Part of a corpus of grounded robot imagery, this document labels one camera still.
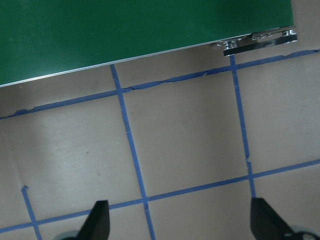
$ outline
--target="beige floor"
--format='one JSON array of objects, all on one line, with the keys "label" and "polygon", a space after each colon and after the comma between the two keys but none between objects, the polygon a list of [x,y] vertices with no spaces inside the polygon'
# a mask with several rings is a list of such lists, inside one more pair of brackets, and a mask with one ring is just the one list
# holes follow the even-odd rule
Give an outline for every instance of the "beige floor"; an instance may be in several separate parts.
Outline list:
[{"label": "beige floor", "polygon": [[[320,2],[292,5],[299,42],[240,53],[237,64],[320,49]],[[103,199],[113,206],[111,240],[151,239],[143,200],[157,240],[253,240],[232,72],[130,88],[229,65],[212,45],[116,64],[136,155],[110,66],[0,88],[1,117],[112,91],[0,120],[0,239],[37,239],[21,191],[28,186],[43,240],[78,230],[81,212]],[[320,53],[237,76],[257,196],[290,225],[320,234]]]}]

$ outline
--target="floor tile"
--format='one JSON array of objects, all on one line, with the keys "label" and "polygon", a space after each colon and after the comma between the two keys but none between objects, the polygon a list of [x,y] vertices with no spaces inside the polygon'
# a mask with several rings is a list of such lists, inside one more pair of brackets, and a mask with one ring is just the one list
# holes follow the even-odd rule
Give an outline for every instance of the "floor tile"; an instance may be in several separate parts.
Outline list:
[{"label": "floor tile", "polygon": [[17,110],[116,89],[110,67],[103,66],[0,87],[0,117]]},{"label": "floor tile", "polygon": [[[80,230],[87,216],[70,218],[39,226],[43,240],[61,240],[72,237]],[[149,240],[149,229],[142,204],[112,209],[110,211],[110,236],[108,240]]]},{"label": "floor tile", "polygon": [[148,196],[247,174],[230,72],[124,98]]},{"label": "floor tile", "polygon": [[206,44],[116,64],[123,88],[229,66],[223,48]]},{"label": "floor tile", "polygon": [[36,240],[36,234],[33,227],[22,228],[14,231],[0,233],[1,240]]},{"label": "floor tile", "polygon": [[29,223],[30,218],[21,192],[23,187],[12,164],[8,147],[0,131],[0,229]]},{"label": "floor tile", "polygon": [[247,181],[149,202],[157,240],[243,239],[250,231]]},{"label": "floor tile", "polygon": [[237,63],[249,62],[278,55],[289,55],[302,50],[320,49],[320,31],[315,27],[320,25],[320,1],[292,0],[291,2],[298,42],[236,54],[235,58]]},{"label": "floor tile", "polygon": [[256,178],[257,195],[265,198],[295,231],[320,236],[320,164]]},{"label": "floor tile", "polygon": [[141,197],[116,96],[0,121],[37,220]]},{"label": "floor tile", "polygon": [[254,172],[320,159],[320,54],[238,71]]}]

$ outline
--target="grid line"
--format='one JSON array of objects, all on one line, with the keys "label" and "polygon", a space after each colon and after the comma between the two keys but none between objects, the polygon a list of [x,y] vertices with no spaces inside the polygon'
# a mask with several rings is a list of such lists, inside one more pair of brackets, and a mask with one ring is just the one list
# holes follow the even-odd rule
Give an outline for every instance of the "grid line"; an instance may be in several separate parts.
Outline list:
[{"label": "grid line", "polygon": [[29,217],[31,219],[31,225],[33,226],[33,229],[34,229],[34,232],[35,232],[35,235],[36,235],[36,239],[37,240],[42,240],[42,237],[41,237],[41,234],[40,234],[40,231],[39,231],[39,227],[38,227],[38,223],[37,223],[34,211],[32,210],[32,207],[31,207],[31,204],[30,204],[30,200],[29,200],[29,197],[28,197],[28,194],[27,194],[27,189],[28,189],[28,187],[24,186],[22,188],[22,190],[21,190],[22,191],[22,195],[23,195],[23,199],[24,199],[26,208],[28,210]]},{"label": "grid line", "polygon": [[120,103],[123,123],[125,126],[126,136],[128,138],[130,149],[131,149],[131,155],[132,155],[134,168],[135,168],[136,176],[137,176],[139,187],[140,187],[140,193],[142,196],[144,213],[145,213],[146,221],[148,224],[150,237],[151,237],[151,240],[155,240],[156,239],[155,231],[154,231],[154,227],[152,224],[151,215],[149,212],[149,205],[148,205],[146,190],[145,190],[144,181],[143,181],[142,174],[141,174],[141,169],[140,169],[140,164],[138,161],[136,147],[134,144],[134,138],[132,136],[131,129],[130,129],[129,119],[128,119],[127,110],[126,110],[126,104],[125,104],[125,100],[124,100],[124,96],[123,96],[123,89],[121,88],[115,65],[113,65],[113,64],[110,65],[110,69],[112,72],[114,84],[116,86],[116,91],[117,91],[117,95],[118,95],[118,99],[119,99],[119,103]]},{"label": "grid line", "polygon": [[255,181],[253,177],[252,165],[250,162],[250,151],[249,151],[249,144],[248,144],[248,138],[247,138],[245,116],[244,116],[242,100],[241,100],[240,86],[238,81],[237,65],[236,65],[236,60],[234,55],[231,55],[229,58],[230,58],[230,64],[232,66],[233,85],[234,85],[234,91],[235,91],[236,104],[238,108],[238,116],[240,120],[240,128],[241,128],[242,142],[243,142],[243,148],[244,148],[244,154],[245,154],[245,163],[248,171],[250,191],[251,191],[251,196],[255,198],[256,197]]}]

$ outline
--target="metal bracket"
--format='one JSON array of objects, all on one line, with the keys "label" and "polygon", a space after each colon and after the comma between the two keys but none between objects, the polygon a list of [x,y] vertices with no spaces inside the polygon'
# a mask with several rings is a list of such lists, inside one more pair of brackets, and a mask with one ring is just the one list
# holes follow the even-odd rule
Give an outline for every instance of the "metal bracket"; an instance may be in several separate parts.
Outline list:
[{"label": "metal bracket", "polygon": [[275,45],[288,44],[297,40],[297,34],[293,26],[288,26],[225,39],[220,41],[218,46],[224,45],[223,55],[230,56]]}]

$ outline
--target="screw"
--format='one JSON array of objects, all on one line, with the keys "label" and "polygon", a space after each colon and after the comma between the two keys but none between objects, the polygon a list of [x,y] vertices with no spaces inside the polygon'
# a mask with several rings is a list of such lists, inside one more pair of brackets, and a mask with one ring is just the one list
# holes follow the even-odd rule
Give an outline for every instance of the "screw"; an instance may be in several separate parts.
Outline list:
[{"label": "screw", "polygon": [[308,234],[308,233],[304,233],[304,234],[302,235],[302,239],[303,239],[303,240],[316,240],[316,238],[315,238],[314,236],[312,236],[312,235],[310,235],[310,234]]}]

